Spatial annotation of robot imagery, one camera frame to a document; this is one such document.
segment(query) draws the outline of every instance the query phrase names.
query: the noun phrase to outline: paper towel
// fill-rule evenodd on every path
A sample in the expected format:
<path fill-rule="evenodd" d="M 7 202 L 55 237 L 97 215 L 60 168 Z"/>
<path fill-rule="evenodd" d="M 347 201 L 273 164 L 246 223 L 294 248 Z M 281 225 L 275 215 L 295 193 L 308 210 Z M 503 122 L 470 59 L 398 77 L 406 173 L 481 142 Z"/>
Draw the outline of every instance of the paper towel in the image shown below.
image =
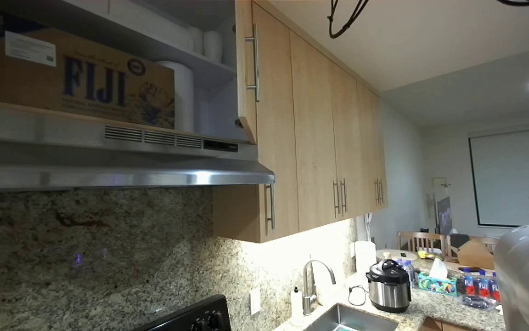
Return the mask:
<path fill-rule="evenodd" d="M 158 61 L 174 70 L 174 131 L 194 133 L 193 72 L 171 61 Z"/>
<path fill-rule="evenodd" d="M 356 274 L 363 278 L 363 274 L 376 263 L 376 247 L 371 241 L 356 241 Z"/>

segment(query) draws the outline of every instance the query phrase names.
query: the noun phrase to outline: kitchen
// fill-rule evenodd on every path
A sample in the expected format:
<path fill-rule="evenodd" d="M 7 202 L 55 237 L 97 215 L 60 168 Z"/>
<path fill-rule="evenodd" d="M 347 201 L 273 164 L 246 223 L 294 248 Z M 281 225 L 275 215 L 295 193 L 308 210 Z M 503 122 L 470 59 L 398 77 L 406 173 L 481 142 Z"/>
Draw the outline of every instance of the kitchen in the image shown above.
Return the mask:
<path fill-rule="evenodd" d="M 389 204 L 369 225 L 376 243 L 393 247 L 398 230 L 431 226 L 426 182 L 442 175 L 459 232 L 483 232 L 463 136 L 529 123 L 529 114 L 420 131 L 384 105 L 380 120 Z M 211 199 L 211 188 L 0 193 L 0 329 L 132 329 L 216 293 L 233 329 L 275 329 L 290 317 L 305 261 L 328 263 L 340 282 L 354 271 L 362 221 L 246 243 L 213 236 Z M 492 237 L 505 230 L 486 228 Z"/>

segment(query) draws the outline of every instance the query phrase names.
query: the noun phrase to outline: stainless steel range hood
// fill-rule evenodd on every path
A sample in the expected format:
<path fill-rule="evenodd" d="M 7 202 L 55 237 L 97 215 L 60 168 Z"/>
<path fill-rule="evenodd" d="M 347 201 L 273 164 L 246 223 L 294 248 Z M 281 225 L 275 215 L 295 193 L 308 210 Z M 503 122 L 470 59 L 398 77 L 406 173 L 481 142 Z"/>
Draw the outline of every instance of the stainless steel range hood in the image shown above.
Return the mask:
<path fill-rule="evenodd" d="M 0 191 L 273 184 L 255 145 L 0 103 Z"/>

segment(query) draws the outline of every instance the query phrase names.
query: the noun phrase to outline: ceiling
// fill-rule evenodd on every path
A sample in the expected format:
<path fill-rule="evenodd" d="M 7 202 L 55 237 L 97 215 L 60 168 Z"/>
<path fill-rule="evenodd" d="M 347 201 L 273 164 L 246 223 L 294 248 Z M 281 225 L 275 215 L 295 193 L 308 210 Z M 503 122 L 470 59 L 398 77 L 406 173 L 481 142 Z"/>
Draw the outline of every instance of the ceiling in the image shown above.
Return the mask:
<path fill-rule="evenodd" d="M 330 0 L 268 0 L 420 127 L 529 112 L 529 8 L 369 0 L 340 39 Z M 340 0 L 338 30 L 356 0 Z"/>

